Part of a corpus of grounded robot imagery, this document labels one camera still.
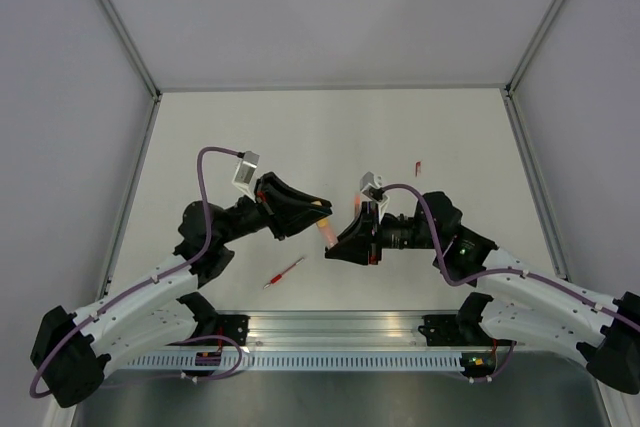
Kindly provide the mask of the pencil shaped pink pen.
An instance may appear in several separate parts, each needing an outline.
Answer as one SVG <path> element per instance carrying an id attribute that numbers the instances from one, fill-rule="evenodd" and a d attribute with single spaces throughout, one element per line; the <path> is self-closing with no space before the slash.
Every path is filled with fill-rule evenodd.
<path id="1" fill-rule="evenodd" d="M 319 231 L 322 234 L 327 249 L 331 249 L 337 244 L 337 236 L 330 224 L 323 224 L 319 228 Z"/>

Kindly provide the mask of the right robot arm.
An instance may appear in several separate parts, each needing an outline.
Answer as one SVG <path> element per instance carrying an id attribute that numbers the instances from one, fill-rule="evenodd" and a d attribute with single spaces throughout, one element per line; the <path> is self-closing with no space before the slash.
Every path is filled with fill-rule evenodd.
<path id="1" fill-rule="evenodd" d="M 385 190 L 362 203 L 355 220 L 325 256 L 376 265 L 386 249 L 432 250 L 451 287 L 472 291 L 456 314 L 457 335 L 469 344 L 509 342 L 568 358 L 599 382 L 639 392 L 639 297 L 615 298 L 538 273 L 462 223 L 441 191 L 419 195 L 412 216 L 380 211 Z"/>

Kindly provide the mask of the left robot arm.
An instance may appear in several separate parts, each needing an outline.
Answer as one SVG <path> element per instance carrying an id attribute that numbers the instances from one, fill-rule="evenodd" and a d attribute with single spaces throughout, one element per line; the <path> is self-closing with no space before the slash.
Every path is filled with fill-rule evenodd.
<path id="1" fill-rule="evenodd" d="M 269 172 L 253 196 L 230 207 L 189 204 L 173 253 L 132 285 L 72 312 L 50 309 L 30 360 L 34 398 L 51 396 L 62 408 L 91 396 L 120 366 L 166 344 L 190 339 L 205 345 L 217 333 L 217 313 L 200 288 L 231 263 L 229 243 L 262 229 L 282 241 L 332 213 L 326 199 L 295 190 Z"/>

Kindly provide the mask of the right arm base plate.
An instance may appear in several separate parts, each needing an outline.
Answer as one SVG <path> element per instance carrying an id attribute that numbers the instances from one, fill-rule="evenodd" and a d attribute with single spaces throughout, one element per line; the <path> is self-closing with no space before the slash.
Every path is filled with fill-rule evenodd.
<path id="1" fill-rule="evenodd" d="M 422 317 L 417 326 L 430 347 L 508 347 L 511 340 L 494 339 L 480 327 L 478 319 L 454 314 L 429 314 Z"/>

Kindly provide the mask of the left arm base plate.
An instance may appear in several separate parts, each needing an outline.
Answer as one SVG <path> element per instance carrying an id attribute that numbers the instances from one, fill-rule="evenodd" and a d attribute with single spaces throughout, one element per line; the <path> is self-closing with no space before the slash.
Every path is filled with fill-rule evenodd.
<path id="1" fill-rule="evenodd" d="M 218 335 L 235 341 L 239 346 L 245 346 L 249 329 L 250 317 L 242 314 L 216 314 L 198 327 L 199 336 Z"/>

